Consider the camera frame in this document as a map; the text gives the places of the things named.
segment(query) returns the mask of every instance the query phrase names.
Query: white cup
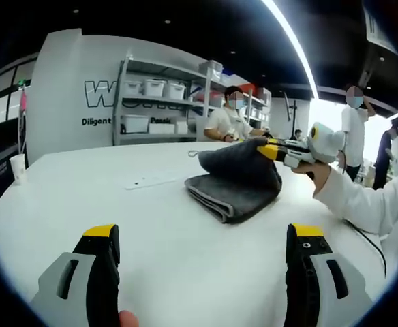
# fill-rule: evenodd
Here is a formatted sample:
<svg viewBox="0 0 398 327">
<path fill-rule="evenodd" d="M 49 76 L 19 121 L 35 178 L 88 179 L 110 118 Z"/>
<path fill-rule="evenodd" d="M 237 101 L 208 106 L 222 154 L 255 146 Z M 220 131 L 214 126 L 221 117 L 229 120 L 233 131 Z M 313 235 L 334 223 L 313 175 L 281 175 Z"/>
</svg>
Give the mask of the white cup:
<svg viewBox="0 0 398 327">
<path fill-rule="evenodd" d="M 11 169 L 13 170 L 14 181 L 17 185 L 22 185 L 27 180 L 25 168 L 25 154 L 15 155 L 10 158 Z"/>
</svg>

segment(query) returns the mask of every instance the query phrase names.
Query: folded towel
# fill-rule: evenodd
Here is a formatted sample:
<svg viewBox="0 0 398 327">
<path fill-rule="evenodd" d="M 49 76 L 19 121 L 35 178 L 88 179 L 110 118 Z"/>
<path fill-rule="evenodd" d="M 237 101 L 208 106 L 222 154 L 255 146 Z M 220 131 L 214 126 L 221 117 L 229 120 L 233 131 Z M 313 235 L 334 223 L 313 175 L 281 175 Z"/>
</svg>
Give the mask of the folded towel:
<svg viewBox="0 0 398 327">
<path fill-rule="evenodd" d="M 276 189 L 241 185 L 212 175 L 185 181 L 189 195 L 222 223 L 242 223 L 277 197 Z"/>
<path fill-rule="evenodd" d="M 222 223 L 240 223 L 255 215 L 281 191 L 275 164 L 256 149 L 266 142 L 256 138 L 201 151 L 200 165 L 210 174 L 187 179 L 189 195 Z"/>
</svg>

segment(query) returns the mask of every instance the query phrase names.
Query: white table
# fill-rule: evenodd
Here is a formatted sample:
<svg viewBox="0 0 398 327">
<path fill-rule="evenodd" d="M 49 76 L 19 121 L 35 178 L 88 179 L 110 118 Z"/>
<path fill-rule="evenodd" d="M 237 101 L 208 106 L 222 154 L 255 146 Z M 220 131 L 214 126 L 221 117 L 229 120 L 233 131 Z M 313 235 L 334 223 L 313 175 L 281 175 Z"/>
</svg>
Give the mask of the white table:
<svg viewBox="0 0 398 327">
<path fill-rule="evenodd" d="M 120 231 L 119 310 L 140 327 L 278 326 L 286 314 L 286 230 L 319 225 L 333 251 L 383 288 L 379 254 L 313 200 L 313 184 L 277 164 L 278 199 L 241 225 L 222 225 L 193 201 L 188 176 L 203 174 L 188 150 L 223 143 L 119 146 L 45 155 L 0 199 L 0 265 L 26 301 L 37 279 L 82 233 L 116 223 Z M 162 183 L 125 189 L 137 183 Z"/>
</svg>

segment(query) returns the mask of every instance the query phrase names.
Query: ceiling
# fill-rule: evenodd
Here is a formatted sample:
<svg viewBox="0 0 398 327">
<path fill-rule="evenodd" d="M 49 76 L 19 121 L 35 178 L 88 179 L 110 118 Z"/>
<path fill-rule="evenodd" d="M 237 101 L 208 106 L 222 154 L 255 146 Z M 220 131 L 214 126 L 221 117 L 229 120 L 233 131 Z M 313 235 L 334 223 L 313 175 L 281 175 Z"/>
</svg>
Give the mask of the ceiling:
<svg viewBox="0 0 398 327">
<path fill-rule="evenodd" d="M 297 35 L 318 86 L 342 89 L 357 84 L 368 71 L 371 89 L 365 95 L 398 109 L 398 56 L 367 41 L 361 0 L 275 2 Z M 50 7 L 11 5 L 0 13 L 0 67 L 39 51 L 47 33 L 80 27 L 84 34 L 128 36 L 179 48 L 215 59 L 274 94 L 283 89 L 289 97 L 311 97 L 299 58 L 261 0 L 140 0 L 107 6 L 69 1 Z M 321 92 L 320 97 L 344 101 L 333 93 Z M 382 116 L 393 114 L 381 106 L 376 110 Z"/>
</svg>

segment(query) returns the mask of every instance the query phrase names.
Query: white shirt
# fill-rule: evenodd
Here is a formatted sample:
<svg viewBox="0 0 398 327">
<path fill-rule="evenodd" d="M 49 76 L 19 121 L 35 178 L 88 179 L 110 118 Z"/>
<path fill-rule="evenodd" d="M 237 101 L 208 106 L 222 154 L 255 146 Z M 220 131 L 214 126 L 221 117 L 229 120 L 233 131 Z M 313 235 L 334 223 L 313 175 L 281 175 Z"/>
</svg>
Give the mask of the white shirt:
<svg viewBox="0 0 398 327">
<path fill-rule="evenodd" d="M 398 177 L 383 189 L 354 184 L 347 174 L 332 169 L 322 190 L 314 196 L 335 215 L 379 236 L 387 261 L 387 280 L 398 272 Z"/>
<path fill-rule="evenodd" d="M 222 136 L 230 134 L 234 139 L 238 139 L 247 138 L 253 128 L 237 110 L 223 107 L 211 113 L 205 129 L 216 129 Z"/>
<path fill-rule="evenodd" d="M 346 106 L 341 112 L 342 130 L 346 133 L 346 165 L 357 167 L 363 162 L 364 123 L 369 119 L 365 109 L 354 109 Z"/>
</svg>

